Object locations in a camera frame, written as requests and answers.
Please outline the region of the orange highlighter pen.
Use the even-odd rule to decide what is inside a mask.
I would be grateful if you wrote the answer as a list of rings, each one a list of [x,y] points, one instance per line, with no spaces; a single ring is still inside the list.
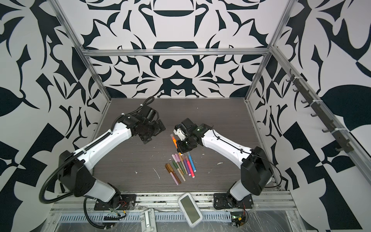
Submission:
[[[178,148],[177,141],[176,141],[175,136],[173,134],[171,134],[171,139],[172,139],[175,147]]]

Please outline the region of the blue highlighter pen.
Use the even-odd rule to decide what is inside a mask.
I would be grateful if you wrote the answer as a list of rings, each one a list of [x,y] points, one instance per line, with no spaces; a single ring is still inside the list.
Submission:
[[[187,152],[187,155],[188,155],[188,158],[189,158],[189,161],[190,161],[190,164],[191,164],[191,167],[192,167],[193,172],[197,172],[190,152]]]

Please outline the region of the pink red highlighter pen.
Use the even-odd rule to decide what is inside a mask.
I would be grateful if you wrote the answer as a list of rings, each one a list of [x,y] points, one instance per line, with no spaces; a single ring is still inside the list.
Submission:
[[[189,161],[189,158],[185,157],[185,160],[186,160],[186,163],[187,163],[187,166],[188,166],[188,169],[189,169],[189,174],[191,175],[192,178],[195,178],[195,175],[194,175],[191,163]]]

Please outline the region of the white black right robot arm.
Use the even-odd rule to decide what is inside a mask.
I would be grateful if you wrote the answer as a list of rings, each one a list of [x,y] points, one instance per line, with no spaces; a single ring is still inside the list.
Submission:
[[[188,118],[175,125],[174,133],[179,137],[176,141],[179,153],[186,154],[197,146],[203,146],[224,156],[240,169],[240,180],[227,191],[229,200],[241,202],[249,195],[260,195],[270,183],[273,166],[262,148],[244,147],[221,135],[213,127],[197,125]]]

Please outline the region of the purple highlighter pen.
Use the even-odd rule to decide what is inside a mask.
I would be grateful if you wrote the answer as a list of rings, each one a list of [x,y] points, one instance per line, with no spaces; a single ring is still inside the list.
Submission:
[[[191,173],[190,173],[190,170],[189,170],[188,164],[187,164],[187,162],[186,162],[184,156],[181,155],[180,158],[182,159],[182,163],[183,163],[183,166],[184,166],[184,169],[185,169],[186,173],[187,173],[189,176],[191,176]]]

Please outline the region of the pink cap green marker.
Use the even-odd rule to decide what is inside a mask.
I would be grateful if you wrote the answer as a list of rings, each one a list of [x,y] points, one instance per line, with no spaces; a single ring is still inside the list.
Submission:
[[[175,154],[175,156],[176,156],[176,158],[177,158],[177,160],[178,160],[178,162],[179,162],[180,159],[179,159],[179,157],[178,157],[178,154]],[[180,166],[180,168],[182,169],[182,171],[184,172],[183,166],[181,165],[180,162],[179,162],[179,166]]]

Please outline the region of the light pink cap brown marker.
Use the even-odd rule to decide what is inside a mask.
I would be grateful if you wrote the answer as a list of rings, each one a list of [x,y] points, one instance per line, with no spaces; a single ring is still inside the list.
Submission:
[[[183,172],[182,169],[180,168],[180,166],[179,166],[179,162],[178,162],[178,160],[177,160],[177,158],[176,158],[176,156],[175,156],[174,154],[172,154],[172,158],[174,159],[174,162],[175,162],[175,166],[176,166],[176,168],[179,169],[179,172],[183,175],[184,172]]]

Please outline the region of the gold cap brown marker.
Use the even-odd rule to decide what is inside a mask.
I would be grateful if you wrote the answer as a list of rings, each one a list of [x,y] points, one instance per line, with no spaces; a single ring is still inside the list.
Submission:
[[[179,177],[176,175],[172,166],[169,163],[166,164],[166,169],[171,174],[171,176],[172,176],[173,180],[176,182],[176,184],[177,185],[181,184],[181,181],[180,181]]]

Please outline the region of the white tablet device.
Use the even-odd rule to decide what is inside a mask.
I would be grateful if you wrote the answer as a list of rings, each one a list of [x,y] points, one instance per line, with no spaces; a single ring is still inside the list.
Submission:
[[[177,202],[189,227],[194,228],[203,220],[203,215],[189,192],[180,196]]]

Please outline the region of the grey hook rack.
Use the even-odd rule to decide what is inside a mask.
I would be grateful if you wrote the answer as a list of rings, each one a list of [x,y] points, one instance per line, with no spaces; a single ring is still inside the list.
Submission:
[[[322,132],[330,133],[339,144],[340,147],[335,150],[344,151],[345,153],[354,151],[355,149],[351,145],[351,140],[347,135],[347,129],[335,120],[333,113],[307,84],[304,77],[296,76],[292,71],[289,72],[289,75],[290,78],[287,82],[291,82],[296,87],[294,92],[298,92],[303,96],[304,100],[302,103],[308,105],[314,111],[311,117],[318,117],[325,126]]]

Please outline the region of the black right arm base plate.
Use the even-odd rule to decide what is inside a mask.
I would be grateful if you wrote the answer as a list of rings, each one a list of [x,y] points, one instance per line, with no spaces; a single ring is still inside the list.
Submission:
[[[213,207],[217,210],[222,209],[252,209],[253,208],[253,199],[252,195],[244,197],[241,201],[237,201],[232,197],[231,194],[227,193],[214,193],[213,194]]]

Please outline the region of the white bracket front rail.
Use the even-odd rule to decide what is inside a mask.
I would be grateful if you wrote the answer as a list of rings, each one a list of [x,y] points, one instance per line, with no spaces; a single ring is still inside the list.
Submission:
[[[155,211],[153,208],[144,210],[140,215],[142,232],[157,232]]]

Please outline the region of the aluminium corner post back left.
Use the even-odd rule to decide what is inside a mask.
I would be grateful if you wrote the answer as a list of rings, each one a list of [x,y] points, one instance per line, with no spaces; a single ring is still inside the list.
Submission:
[[[100,76],[94,69],[90,60],[84,55],[84,48],[80,43],[77,34],[74,32],[73,27],[69,20],[67,19],[66,14],[64,13],[62,6],[60,5],[59,1],[56,0],[49,0],[47,1],[50,5],[56,17],[62,27],[65,29],[65,32],[70,39],[72,45],[74,46],[76,52],[78,53],[79,57],[81,58],[83,64],[86,66],[87,70],[90,72],[91,76],[93,77],[95,83],[98,85],[99,90],[102,92],[103,96],[108,102],[111,102],[111,96],[109,95],[107,89],[105,88]]]

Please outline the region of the aluminium corner post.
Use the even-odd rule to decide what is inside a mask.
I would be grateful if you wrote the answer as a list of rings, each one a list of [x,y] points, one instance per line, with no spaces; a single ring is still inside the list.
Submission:
[[[94,69],[90,60],[84,55],[84,48],[80,43],[77,34],[74,32],[73,27],[69,20],[67,19],[66,14],[64,13],[62,6],[60,5],[59,1],[56,0],[49,0],[47,1],[50,5],[56,17],[62,27],[65,29],[65,32],[70,39],[72,45],[74,46],[76,52],[78,53],[79,57],[81,58],[83,64],[86,66],[87,70],[90,72],[91,76],[93,77],[95,83],[98,85],[99,90],[102,92],[103,96],[108,102],[111,102],[111,96],[109,95],[107,89],[105,88],[100,76]]]
[[[267,47],[267,52],[264,54],[264,58],[258,68],[258,71],[256,72],[255,76],[253,77],[253,81],[252,81],[252,84],[251,86],[249,87],[249,90],[244,98],[245,102],[248,102],[251,95],[253,94],[255,88],[257,87],[257,84],[262,76],[262,73],[264,71],[264,69],[266,68],[271,56],[272,56],[272,49],[274,46],[276,46],[281,34],[282,34],[282,31],[284,29],[284,27],[287,25],[288,21],[289,21],[289,18],[290,18],[290,15],[295,7],[295,4],[297,3],[298,1],[295,1],[295,0],[289,0],[286,4],[286,7],[284,8],[284,11],[283,11],[283,14],[279,20],[279,23],[274,31],[274,34],[273,34],[273,37],[271,39],[271,42],[268,44],[268,47]]]

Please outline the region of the aluminium corner post back right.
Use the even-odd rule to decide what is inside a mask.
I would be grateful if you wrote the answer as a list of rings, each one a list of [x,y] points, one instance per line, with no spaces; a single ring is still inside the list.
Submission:
[[[288,21],[289,21],[289,18],[290,18],[290,15],[295,7],[295,4],[297,3],[298,1],[295,1],[295,0],[289,0],[286,4],[286,7],[284,8],[284,11],[283,11],[283,14],[279,20],[279,23],[274,31],[274,34],[273,34],[273,37],[271,39],[271,42],[268,44],[268,47],[267,47],[267,52],[264,54],[264,58],[258,68],[258,71],[256,72],[255,76],[253,77],[253,81],[252,81],[252,84],[251,86],[249,87],[249,90],[244,98],[245,102],[248,102],[251,95],[253,94],[255,88],[257,87],[257,84],[262,76],[262,73],[264,71],[264,69],[266,68],[271,56],[272,56],[272,49],[274,46],[276,46],[281,34],[282,34],[282,31],[284,29],[284,27],[287,25]]]

